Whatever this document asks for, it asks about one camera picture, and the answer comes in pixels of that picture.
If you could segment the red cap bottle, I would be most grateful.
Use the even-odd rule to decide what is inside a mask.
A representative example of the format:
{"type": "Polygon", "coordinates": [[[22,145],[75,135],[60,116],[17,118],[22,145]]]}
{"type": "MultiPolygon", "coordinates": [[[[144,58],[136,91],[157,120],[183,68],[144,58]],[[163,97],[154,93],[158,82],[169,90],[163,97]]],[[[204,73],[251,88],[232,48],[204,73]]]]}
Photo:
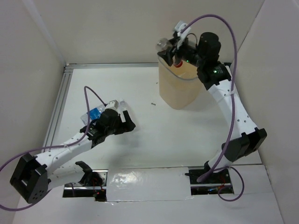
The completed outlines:
{"type": "Polygon", "coordinates": [[[162,38],[156,44],[157,53],[160,51],[169,51],[171,52],[173,57],[173,66],[179,68],[182,66],[182,57],[179,55],[179,50],[171,50],[171,44],[167,38],[162,38]]]}

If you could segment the clear bottle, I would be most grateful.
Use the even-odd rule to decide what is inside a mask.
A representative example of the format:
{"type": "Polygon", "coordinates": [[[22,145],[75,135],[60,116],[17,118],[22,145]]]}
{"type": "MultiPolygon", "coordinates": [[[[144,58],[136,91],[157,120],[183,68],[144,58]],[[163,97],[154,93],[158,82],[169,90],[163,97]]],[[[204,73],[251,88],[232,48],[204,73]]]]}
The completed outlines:
{"type": "Polygon", "coordinates": [[[119,109],[119,113],[123,113],[124,111],[127,111],[127,110],[128,110],[128,105],[127,105],[127,103],[126,103],[124,100],[121,100],[121,101],[119,102],[118,109],[119,109]]]}

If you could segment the blue cap labelled bottle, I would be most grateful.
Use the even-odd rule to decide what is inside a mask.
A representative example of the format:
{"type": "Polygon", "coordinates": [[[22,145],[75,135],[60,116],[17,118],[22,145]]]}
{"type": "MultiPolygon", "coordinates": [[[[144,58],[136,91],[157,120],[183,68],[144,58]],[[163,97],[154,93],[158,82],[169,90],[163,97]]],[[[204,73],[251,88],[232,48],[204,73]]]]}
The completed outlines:
{"type": "MultiPolygon", "coordinates": [[[[105,110],[104,105],[99,105],[98,107],[95,107],[95,108],[91,109],[90,110],[90,116],[89,116],[90,122],[95,120],[95,119],[99,119],[104,110],[105,110]]],[[[86,126],[87,123],[88,123],[87,113],[83,114],[80,118],[81,118],[83,124],[86,126]]]]}

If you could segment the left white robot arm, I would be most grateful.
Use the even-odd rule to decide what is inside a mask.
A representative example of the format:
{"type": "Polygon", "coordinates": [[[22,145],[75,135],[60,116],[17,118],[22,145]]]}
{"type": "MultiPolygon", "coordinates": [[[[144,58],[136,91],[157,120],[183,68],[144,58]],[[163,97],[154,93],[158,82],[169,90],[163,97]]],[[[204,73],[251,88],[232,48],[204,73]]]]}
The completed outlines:
{"type": "Polygon", "coordinates": [[[92,169],[86,163],[78,161],[71,166],[66,166],[66,163],[101,144],[109,135],[133,131],[136,125],[128,111],[123,111],[122,116],[124,121],[117,111],[106,109],[98,119],[91,121],[73,136],[77,140],[76,144],[69,140],[44,153],[34,156],[24,154],[17,163],[10,184],[29,204],[37,203],[51,189],[69,182],[89,185],[92,182],[92,169]]]}

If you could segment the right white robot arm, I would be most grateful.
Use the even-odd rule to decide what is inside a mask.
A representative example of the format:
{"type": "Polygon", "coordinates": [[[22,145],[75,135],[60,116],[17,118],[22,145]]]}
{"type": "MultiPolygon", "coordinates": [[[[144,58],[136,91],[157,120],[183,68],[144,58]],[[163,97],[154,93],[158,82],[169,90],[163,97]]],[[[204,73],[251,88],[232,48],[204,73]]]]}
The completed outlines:
{"type": "Polygon", "coordinates": [[[216,156],[204,165],[204,174],[197,182],[216,182],[220,171],[238,159],[255,152],[267,137],[267,132],[252,121],[246,112],[229,67],[219,61],[221,43],[216,34],[203,33],[197,45],[178,36],[163,38],[157,43],[157,54],[167,65],[187,62],[197,69],[197,76],[212,95],[230,126],[228,137],[216,156]]]}

